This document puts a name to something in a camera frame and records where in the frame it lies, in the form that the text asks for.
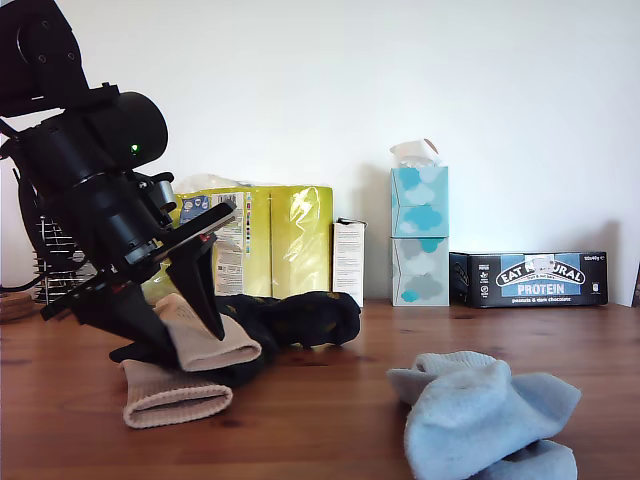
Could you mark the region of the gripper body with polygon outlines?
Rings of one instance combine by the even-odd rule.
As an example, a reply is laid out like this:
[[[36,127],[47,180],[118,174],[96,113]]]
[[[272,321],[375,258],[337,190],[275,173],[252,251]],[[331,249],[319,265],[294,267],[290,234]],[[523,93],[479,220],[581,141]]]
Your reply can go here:
[[[40,206],[70,235],[94,266],[96,276],[41,311],[49,320],[85,292],[149,280],[169,252],[198,235],[215,234],[234,218],[235,204],[223,201],[174,228],[158,206],[170,189],[168,174],[155,177],[135,172],[97,173],[75,183],[40,180]]]

